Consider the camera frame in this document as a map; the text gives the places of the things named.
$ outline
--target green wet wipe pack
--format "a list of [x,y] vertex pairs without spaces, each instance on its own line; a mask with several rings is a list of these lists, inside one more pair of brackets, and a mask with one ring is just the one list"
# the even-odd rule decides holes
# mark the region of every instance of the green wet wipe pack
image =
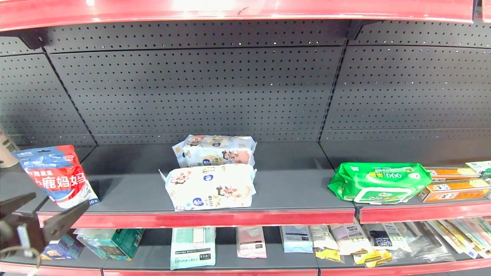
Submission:
[[407,202],[431,181],[416,163],[342,163],[327,187],[342,200],[395,204]]

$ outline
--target cardboard tube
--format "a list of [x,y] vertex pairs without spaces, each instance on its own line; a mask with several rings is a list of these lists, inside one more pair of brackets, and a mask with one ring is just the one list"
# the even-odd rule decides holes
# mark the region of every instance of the cardboard tube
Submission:
[[0,168],[12,167],[19,160],[15,158],[11,152],[18,151],[19,148],[12,139],[7,136],[7,133],[0,127]]

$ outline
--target orange product box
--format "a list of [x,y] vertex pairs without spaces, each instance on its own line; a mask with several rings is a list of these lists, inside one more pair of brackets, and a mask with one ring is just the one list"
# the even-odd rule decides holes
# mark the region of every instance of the orange product box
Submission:
[[431,174],[433,181],[480,178],[480,175],[469,167],[425,167],[425,169]]
[[439,181],[430,183],[418,197],[423,202],[481,198],[491,189],[482,179]]

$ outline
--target pink package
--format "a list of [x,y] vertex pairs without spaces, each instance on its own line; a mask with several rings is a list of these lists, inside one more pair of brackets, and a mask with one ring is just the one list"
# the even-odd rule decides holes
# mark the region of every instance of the pink package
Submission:
[[266,259],[266,243],[262,226],[237,227],[237,257]]

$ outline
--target red shelf edge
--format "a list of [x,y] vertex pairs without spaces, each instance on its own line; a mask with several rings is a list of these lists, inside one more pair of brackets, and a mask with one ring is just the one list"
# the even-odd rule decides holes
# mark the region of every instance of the red shelf edge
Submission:
[[472,23],[472,0],[3,0],[0,31],[155,20],[375,19]]
[[227,276],[317,276],[317,269],[299,270],[183,270],[183,271],[152,271],[152,270],[104,270],[104,276],[152,276],[152,275],[186,275],[198,276],[227,275]]
[[491,23],[491,0],[483,0],[483,22]]
[[491,215],[491,200],[448,202],[442,204],[414,204],[394,206],[363,206],[361,223],[398,221],[445,220]]
[[[1,271],[9,273],[20,273],[28,274],[35,269],[35,265],[28,264],[17,264],[0,262]],[[44,266],[41,267],[36,272],[36,275],[44,276],[67,276],[69,272],[77,273],[77,276],[101,276],[100,269],[89,269],[89,268],[74,268],[74,267],[54,267],[54,266]]]
[[348,268],[348,269],[321,269],[322,272],[330,275],[342,276],[406,276],[431,274],[451,271],[461,271],[491,267],[491,259],[477,259],[458,262],[446,262],[436,264],[376,267],[376,268]]
[[[38,212],[43,221],[56,213]],[[292,224],[350,224],[354,208],[309,211],[258,211],[258,212],[175,212],[167,214],[84,214],[73,228],[173,228],[197,226],[254,226]]]

